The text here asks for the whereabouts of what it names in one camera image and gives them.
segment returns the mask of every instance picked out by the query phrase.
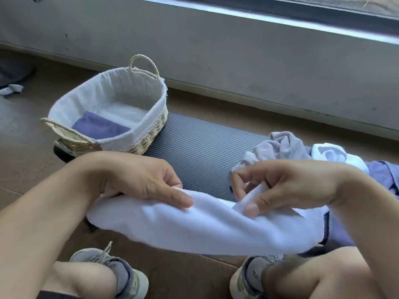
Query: person's right arm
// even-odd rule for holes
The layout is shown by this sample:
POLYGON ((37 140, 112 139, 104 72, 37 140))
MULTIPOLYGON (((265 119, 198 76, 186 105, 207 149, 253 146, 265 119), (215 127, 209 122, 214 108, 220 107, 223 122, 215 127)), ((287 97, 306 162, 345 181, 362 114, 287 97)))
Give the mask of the person's right arm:
POLYGON ((232 188, 239 200, 251 184, 266 181, 247 214, 291 206, 328 205, 355 242, 387 298, 399 297, 399 201, 355 167, 327 161, 270 160, 234 171, 232 188))

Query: sneaker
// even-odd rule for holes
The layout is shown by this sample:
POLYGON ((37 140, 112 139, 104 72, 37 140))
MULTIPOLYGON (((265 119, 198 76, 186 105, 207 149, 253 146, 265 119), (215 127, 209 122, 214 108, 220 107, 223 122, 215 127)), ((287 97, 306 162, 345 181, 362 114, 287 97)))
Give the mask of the sneaker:
POLYGON ((113 267, 123 266, 128 274, 127 286, 120 293, 115 296, 116 299, 144 299, 148 291, 148 278, 147 276, 138 271, 132 269, 132 267, 124 261, 122 258, 114 257, 109 255, 111 250, 112 241, 108 244, 105 250, 96 248, 82 249, 74 253, 69 260, 70 262, 97 262, 101 263, 109 268, 112 268, 113 272, 118 272, 113 267))
MULTIPOLYGON (((233 299, 261 299, 267 298, 266 295, 251 287, 245 277, 247 273, 248 265, 250 262, 255 259, 257 256, 248 257, 242 267, 240 267, 230 279, 230 294, 232 295, 233 299)), ((266 260, 267 267, 275 264, 278 261, 282 260, 281 256, 262 256, 263 259, 266 260)))

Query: bare leg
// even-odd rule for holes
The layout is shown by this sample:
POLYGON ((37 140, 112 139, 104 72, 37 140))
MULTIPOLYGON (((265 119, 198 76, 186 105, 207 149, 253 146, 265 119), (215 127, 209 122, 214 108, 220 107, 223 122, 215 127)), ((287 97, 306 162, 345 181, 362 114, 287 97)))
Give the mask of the bare leg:
POLYGON ((262 287, 271 299, 383 299, 357 248, 278 262, 262 272, 262 287))
POLYGON ((56 261, 42 290, 84 299, 111 299, 116 294, 117 278, 99 263, 56 261))

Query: purple cloth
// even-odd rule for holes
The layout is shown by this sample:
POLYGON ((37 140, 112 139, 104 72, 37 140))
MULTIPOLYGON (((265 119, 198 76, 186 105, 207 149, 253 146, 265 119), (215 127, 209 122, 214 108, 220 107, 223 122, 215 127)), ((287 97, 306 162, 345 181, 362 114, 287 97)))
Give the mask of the purple cloth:
POLYGON ((90 111, 85 111, 73 124, 72 129, 95 140, 115 137, 130 130, 129 127, 114 123, 90 111))
MULTIPOLYGON (((387 161, 372 161, 367 166, 369 167, 370 176, 399 199, 399 166, 392 165, 387 161)), ((356 245, 334 214, 330 212, 328 236, 324 249, 326 251, 332 251, 343 246, 356 245)))

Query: basket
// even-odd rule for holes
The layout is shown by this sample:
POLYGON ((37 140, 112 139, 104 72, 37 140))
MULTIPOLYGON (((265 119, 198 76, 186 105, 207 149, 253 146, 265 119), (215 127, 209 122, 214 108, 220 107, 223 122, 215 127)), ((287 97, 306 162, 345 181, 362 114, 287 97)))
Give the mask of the basket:
POLYGON ((102 72, 62 96, 42 120, 60 137, 55 144, 73 156, 100 150, 141 155, 166 123, 166 91, 154 62, 135 55, 129 67, 102 72), (133 67, 138 58, 149 61, 155 74, 133 67), (86 112, 130 130, 103 139, 83 135, 72 126, 86 112))

